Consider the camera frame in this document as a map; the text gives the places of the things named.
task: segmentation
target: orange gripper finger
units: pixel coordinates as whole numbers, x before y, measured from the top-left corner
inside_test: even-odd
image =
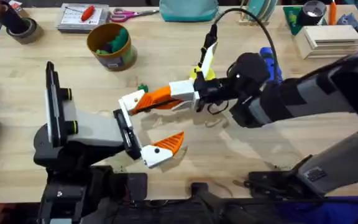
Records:
[[[158,142],[152,144],[152,146],[169,149],[172,151],[172,154],[175,155],[178,152],[178,150],[180,149],[180,146],[181,146],[184,138],[185,138],[185,132],[182,131],[178,134],[175,134],[175,135],[170,136],[166,139],[158,141]]]
[[[171,89],[169,86],[165,86],[159,90],[154,91],[153,93],[145,93],[142,98],[139,100],[135,108],[131,111],[132,114],[137,114],[142,108],[146,108],[148,106],[152,106],[157,103],[162,103],[164,101],[174,100],[171,97]],[[156,107],[155,109],[161,110],[169,110],[174,106],[180,104],[182,100],[175,100],[173,102],[167,103],[165,105],[161,105]]]

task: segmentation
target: tan cup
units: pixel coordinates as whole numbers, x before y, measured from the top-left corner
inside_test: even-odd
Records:
[[[128,32],[128,41],[124,47],[112,54],[97,54],[96,51],[101,49],[104,44],[114,40],[119,34],[119,30],[123,27],[120,24],[108,23],[103,24],[93,29],[86,40],[88,48],[99,62],[108,70],[121,71],[129,68],[134,64],[137,57],[137,52],[131,43],[131,37]]]

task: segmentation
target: red object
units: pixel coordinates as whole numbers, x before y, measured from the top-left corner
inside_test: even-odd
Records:
[[[89,19],[94,13],[94,6],[90,6],[82,13],[81,20],[85,21]]]

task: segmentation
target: black cord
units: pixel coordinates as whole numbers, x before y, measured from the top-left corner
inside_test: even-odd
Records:
[[[110,224],[113,224],[113,223],[114,223],[114,221],[116,220],[116,217],[117,217],[117,215],[118,215],[118,211],[119,211],[119,209],[120,209],[120,206],[118,206],[118,207],[117,207],[116,212],[114,212],[114,217],[112,218],[112,220],[111,220],[111,223],[110,223]]]
[[[225,111],[228,107],[229,107],[229,100],[226,100],[226,106],[221,109],[220,111],[217,111],[217,112],[211,112],[211,107],[212,107],[213,103],[209,104],[207,107],[206,107],[206,110],[212,114],[212,115],[217,115],[217,114],[220,114],[222,113],[223,111]]]
[[[265,35],[267,37],[267,40],[270,44],[270,48],[272,48],[272,52],[273,52],[273,59],[274,59],[274,65],[273,65],[273,70],[274,70],[274,82],[276,83],[277,80],[278,80],[278,73],[277,73],[277,65],[278,65],[278,61],[277,61],[277,54],[276,54],[276,49],[274,47],[274,44],[273,44],[273,40],[269,34],[269,32],[267,32],[267,29],[266,27],[264,26],[264,24],[256,17],[254,16],[251,12],[245,10],[245,9],[242,9],[242,8],[232,8],[232,9],[227,9],[225,10],[222,14],[220,14],[218,16],[218,18],[215,19],[214,21],[214,24],[216,25],[219,20],[228,12],[232,12],[232,11],[240,11],[240,12],[243,12],[245,14],[247,14],[248,16],[250,16],[251,18],[253,18],[258,24],[259,26],[262,28],[262,30],[265,32]]]
[[[215,222],[215,218],[214,218],[214,217],[212,216],[212,214],[209,212],[208,207],[206,206],[206,204],[205,204],[205,202],[203,201],[203,199],[199,198],[199,199],[197,200],[197,202],[201,204],[201,206],[202,206],[202,208],[203,208],[203,210],[204,210],[205,215],[208,217],[209,223],[210,223],[210,224],[215,224],[215,223],[216,223],[216,222]]]

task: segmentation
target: scissors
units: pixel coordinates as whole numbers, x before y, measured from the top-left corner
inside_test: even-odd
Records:
[[[133,17],[148,16],[148,15],[156,14],[158,12],[159,12],[158,9],[142,11],[142,12],[133,12],[133,11],[123,10],[121,8],[115,8],[114,11],[112,12],[112,15],[110,16],[110,20],[112,20],[113,22],[125,22]]]

